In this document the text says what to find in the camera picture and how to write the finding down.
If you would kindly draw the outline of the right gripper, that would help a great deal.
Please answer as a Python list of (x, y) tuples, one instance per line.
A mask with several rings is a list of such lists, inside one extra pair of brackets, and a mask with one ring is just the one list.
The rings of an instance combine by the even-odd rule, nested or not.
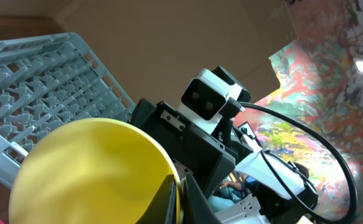
[(222, 118), (213, 131), (205, 131), (163, 101), (154, 105), (141, 99), (130, 124), (151, 136), (171, 159), (189, 169), (206, 197), (253, 152), (230, 119)]

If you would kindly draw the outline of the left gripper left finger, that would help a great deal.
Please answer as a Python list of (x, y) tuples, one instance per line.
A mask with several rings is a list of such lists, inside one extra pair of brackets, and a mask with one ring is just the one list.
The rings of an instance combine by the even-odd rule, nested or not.
[(136, 224), (176, 224), (177, 186), (173, 175), (167, 175), (148, 208)]

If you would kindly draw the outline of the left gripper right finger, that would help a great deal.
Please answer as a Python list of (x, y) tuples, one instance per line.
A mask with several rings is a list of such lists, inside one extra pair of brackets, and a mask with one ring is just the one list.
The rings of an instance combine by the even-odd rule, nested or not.
[(221, 224), (193, 175), (184, 179), (182, 205), (183, 224)]

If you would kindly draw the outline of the yellow plastic cup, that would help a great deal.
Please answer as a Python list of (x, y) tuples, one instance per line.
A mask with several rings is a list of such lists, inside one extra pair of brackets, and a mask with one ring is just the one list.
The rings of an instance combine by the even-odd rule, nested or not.
[(23, 160), (11, 223), (136, 223), (165, 178), (179, 176), (164, 148), (122, 121), (88, 118), (41, 139)]

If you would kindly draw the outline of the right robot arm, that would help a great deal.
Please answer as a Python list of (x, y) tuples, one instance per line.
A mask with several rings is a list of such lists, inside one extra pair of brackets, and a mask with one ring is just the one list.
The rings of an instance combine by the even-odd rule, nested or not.
[[(165, 102), (140, 100), (130, 123), (165, 149), (184, 181), (186, 223), (297, 223), (318, 195), (301, 167), (262, 149), (257, 140), (232, 124), (241, 106), (234, 101), (220, 111), (220, 121), (206, 131), (185, 112)], [(240, 199), (229, 207), (210, 207), (229, 174), (246, 174)]]

